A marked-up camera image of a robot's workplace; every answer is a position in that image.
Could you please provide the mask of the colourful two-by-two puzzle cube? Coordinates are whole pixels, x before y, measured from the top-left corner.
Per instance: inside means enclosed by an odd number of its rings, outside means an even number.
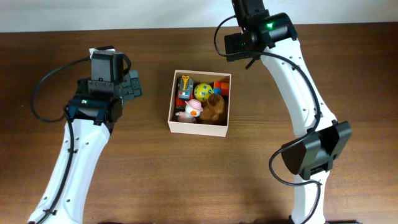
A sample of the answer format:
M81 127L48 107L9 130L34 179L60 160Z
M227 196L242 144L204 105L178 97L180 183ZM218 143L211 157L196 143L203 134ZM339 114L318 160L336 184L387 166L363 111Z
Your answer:
M229 96L229 83L228 82L214 82L213 83L214 94L221 96Z

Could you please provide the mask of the red toy fire truck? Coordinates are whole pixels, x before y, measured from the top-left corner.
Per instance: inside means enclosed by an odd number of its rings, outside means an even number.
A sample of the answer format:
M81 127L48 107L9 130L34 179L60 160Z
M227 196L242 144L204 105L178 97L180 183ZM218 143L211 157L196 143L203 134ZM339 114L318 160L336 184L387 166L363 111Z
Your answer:
M188 75L182 75L177 82L177 96L175 98L176 109L185 108L186 101L193 99L193 78Z

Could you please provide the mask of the yellow ball with blue letters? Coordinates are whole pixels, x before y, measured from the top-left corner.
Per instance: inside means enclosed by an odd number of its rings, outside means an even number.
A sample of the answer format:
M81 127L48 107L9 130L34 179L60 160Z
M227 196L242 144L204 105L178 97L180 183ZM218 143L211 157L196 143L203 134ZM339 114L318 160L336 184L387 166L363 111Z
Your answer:
M207 83L200 83L194 89L194 97L200 102L206 101L213 93L213 88Z

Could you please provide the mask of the brown plush capybara toy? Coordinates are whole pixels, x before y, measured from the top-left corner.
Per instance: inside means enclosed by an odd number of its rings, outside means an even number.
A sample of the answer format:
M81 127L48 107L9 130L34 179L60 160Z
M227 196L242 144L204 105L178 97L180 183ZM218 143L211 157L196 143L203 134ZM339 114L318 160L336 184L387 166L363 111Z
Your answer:
M199 119L204 124L221 124L226 117L226 103L221 95L212 93L203 103Z

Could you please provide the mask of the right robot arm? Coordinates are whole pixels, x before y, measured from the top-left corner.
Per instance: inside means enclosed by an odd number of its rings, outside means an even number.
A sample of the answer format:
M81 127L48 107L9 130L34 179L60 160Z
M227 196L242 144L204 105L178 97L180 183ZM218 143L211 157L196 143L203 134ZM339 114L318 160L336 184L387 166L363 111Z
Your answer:
M334 161L352 135L349 122L338 122L317 90L303 59L297 31L286 13L271 15L263 1L233 0L241 31L224 37L227 61L260 60L271 73L291 118L295 139L269 159L270 172L294 188L289 223L326 223L325 184ZM294 176L281 179L273 161L281 156Z

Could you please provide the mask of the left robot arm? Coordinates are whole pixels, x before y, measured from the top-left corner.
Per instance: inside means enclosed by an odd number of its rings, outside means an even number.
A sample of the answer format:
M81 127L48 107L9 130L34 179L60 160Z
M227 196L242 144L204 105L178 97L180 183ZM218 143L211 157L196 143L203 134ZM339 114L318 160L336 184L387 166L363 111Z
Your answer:
M29 223L82 223L100 154L125 103L142 95L138 72L113 46L92 48L82 60L91 64L91 76L78 81L75 95L63 107L60 154Z

